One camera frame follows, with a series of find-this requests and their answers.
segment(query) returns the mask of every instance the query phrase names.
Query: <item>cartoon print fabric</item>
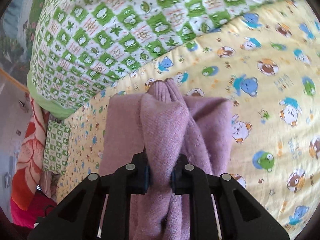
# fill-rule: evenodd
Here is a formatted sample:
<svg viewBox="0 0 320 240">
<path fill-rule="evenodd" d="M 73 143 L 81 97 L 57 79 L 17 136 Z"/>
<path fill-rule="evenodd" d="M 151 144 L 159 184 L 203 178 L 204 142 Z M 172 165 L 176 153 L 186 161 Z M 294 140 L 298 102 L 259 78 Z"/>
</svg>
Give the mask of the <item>cartoon print fabric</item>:
<svg viewBox="0 0 320 240">
<path fill-rule="evenodd" d="M 70 157 L 57 186 L 58 201 L 107 158 L 102 152 L 109 98 L 145 93 L 155 80 L 171 77 L 183 94 L 233 102 L 228 172 L 294 239 L 320 201 L 320 32 L 305 1 L 264 5 L 251 13 L 259 16 L 258 28 L 236 18 L 220 32 L 198 37 L 118 80 L 66 119 Z M 292 37 L 279 33 L 278 23 Z M 311 65 L 295 59 L 296 49 Z"/>
<path fill-rule="evenodd" d="M 46 0 L 37 25 L 28 88 L 43 107 L 66 118 L 96 93 L 153 59 L 230 19 L 275 0 Z M 259 16 L 246 13 L 249 28 Z M 249 38 L 244 48 L 259 48 Z M 230 47 L 220 49 L 230 57 Z M 159 63 L 159 72 L 170 63 Z"/>
</svg>

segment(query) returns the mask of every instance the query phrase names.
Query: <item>pillow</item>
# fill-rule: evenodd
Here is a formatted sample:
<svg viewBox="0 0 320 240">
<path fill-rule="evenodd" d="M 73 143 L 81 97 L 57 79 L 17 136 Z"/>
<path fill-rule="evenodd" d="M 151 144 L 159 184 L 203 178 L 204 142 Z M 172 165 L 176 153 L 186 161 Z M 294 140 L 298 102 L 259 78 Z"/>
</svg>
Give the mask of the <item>pillow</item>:
<svg viewBox="0 0 320 240">
<path fill-rule="evenodd" d="M 68 161 L 70 127 L 49 121 L 44 147 L 43 170 L 64 175 Z"/>
<path fill-rule="evenodd" d="M 52 172 L 43 171 L 39 181 L 39 187 L 41 188 L 43 194 L 45 194 L 48 198 L 51 198 L 51 180 Z"/>
</svg>

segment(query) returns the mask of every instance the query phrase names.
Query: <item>green and white checkered blanket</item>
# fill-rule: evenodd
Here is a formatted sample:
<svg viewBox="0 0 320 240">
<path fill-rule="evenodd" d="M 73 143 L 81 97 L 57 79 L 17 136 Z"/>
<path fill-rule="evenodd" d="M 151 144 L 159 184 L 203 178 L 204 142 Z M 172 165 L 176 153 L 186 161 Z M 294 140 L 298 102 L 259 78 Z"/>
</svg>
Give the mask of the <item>green and white checkered blanket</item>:
<svg viewBox="0 0 320 240">
<path fill-rule="evenodd" d="M 275 0 L 46 0 L 30 91 L 76 110 L 147 62 L 268 1 Z"/>
</svg>

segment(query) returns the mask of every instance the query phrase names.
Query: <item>red fabric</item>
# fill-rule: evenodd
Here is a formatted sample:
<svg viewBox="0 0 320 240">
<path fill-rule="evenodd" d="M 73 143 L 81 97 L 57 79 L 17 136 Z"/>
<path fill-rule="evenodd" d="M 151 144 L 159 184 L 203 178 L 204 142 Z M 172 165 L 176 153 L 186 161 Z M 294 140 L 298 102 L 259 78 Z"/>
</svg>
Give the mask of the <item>red fabric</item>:
<svg viewBox="0 0 320 240">
<path fill-rule="evenodd" d="M 17 172 L 12 179 L 12 200 L 22 210 L 27 210 L 39 184 L 49 112 L 30 98 L 33 115 L 18 157 Z"/>
<path fill-rule="evenodd" d="M 21 226 L 33 228 L 38 217 L 45 217 L 44 210 L 48 205 L 52 205 L 54 207 L 57 204 L 50 198 L 46 197 L 39 191 L 36 191 L 28 210 L 22 210 L 18 207 L 18 205 L 12 200 L 10 200 L 11 204 L 11 216 L 13 223 Z M 47 214 L 52 210 L 51 207 L 47 209 Z"/>
</svg>

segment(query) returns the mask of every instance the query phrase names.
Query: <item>green checkered pillow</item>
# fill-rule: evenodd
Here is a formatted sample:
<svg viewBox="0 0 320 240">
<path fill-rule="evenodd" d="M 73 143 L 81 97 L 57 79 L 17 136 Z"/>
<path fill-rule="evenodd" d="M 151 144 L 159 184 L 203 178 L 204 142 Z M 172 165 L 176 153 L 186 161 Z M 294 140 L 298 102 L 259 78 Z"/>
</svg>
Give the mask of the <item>green checkered pillow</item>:
<svg viewBox="0 0 320 240">
<path fill-rule="evenodd" d="M 70 127 L 49 121 L 44 147 L 43 170 L 64 175 L 68 161 Z"/>
</svg>

